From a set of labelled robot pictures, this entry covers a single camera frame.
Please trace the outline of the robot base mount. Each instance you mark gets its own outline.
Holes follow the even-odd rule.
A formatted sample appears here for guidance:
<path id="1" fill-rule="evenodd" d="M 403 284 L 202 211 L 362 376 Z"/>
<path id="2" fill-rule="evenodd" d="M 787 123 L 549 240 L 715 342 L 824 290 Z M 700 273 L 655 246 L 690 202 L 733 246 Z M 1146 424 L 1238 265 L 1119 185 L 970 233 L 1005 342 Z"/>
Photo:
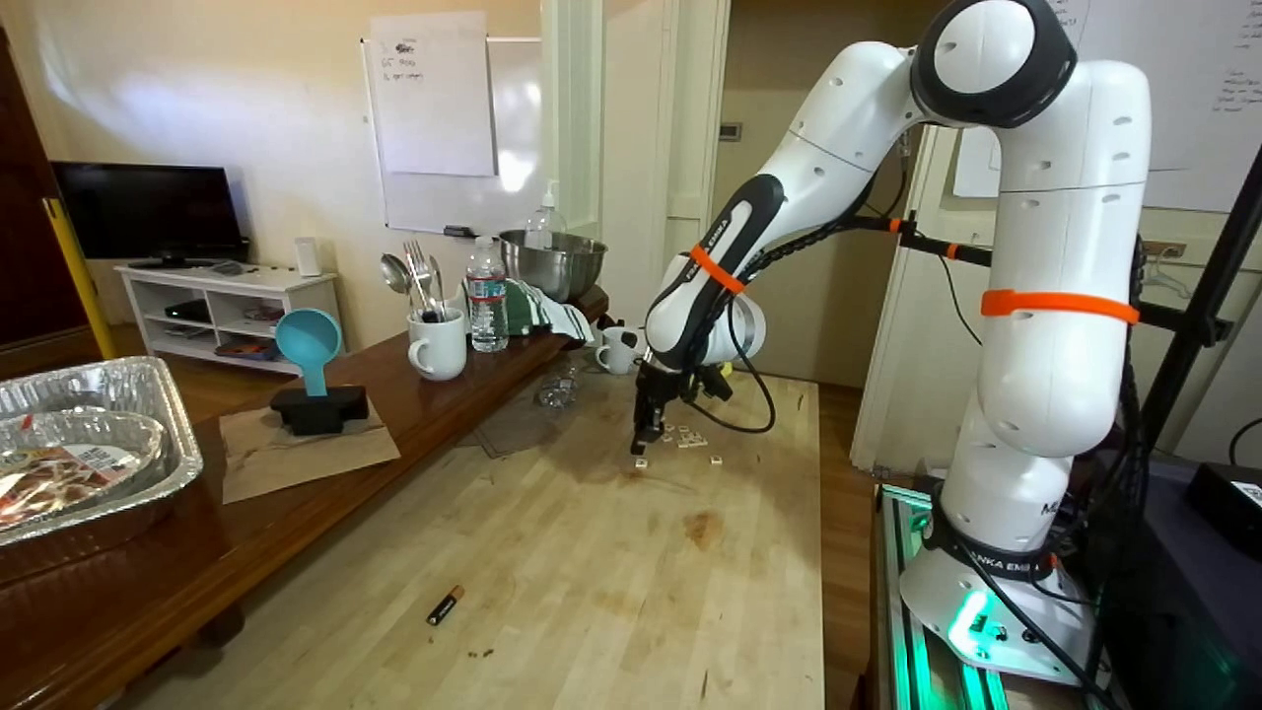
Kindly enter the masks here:
<path id="1" fill-rule="evenodd" d="M 980 578 L 966 562 L 928 547 L 900 574 L 900 599 L 962 662 L 980 670 L 1075 685 L 1089 668 L 1095 613 L 1059 568 L 1042 580 Z"/>

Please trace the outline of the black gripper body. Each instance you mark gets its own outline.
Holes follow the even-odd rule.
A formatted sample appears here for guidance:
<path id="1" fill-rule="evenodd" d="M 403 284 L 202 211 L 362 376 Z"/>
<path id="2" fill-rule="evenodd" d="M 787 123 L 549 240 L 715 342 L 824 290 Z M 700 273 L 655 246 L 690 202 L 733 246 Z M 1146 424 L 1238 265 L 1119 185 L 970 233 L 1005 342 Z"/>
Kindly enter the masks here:
<path id="1" fill-rule="evenodd" d="M 699 366 L 699 370 L 680 370 L 680 376 L 644 366 L 633 376 L 633 433 L 659 437 L 667 405 L 675 398 L 690 401 L 692 394 L 728 398 L 728 382 L 719 366 Z"/>

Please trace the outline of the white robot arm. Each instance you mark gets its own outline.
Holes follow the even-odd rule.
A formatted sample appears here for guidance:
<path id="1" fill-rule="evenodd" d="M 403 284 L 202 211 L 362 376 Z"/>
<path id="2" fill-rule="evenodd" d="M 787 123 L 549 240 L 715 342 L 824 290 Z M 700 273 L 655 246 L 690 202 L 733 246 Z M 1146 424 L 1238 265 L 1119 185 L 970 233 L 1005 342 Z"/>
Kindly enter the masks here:
<path id="1" fill-rule="evenodd" d="M 1144 70 L 1085 58 L 1043 0 L 945 0 L 917 43 L 861 41 L 829 62 L 771 158 L 667 267 L 633 437 L 655 441 L 692 376 L 761 342 L 733 315 L 750 278 L 853 211 L 917 123 L 987 128 L 1002 145 L 980 366 L 938 511 L 966 540 L 1024 558 L 1068 462 L 1116 419 L 1152 145 Z"/>

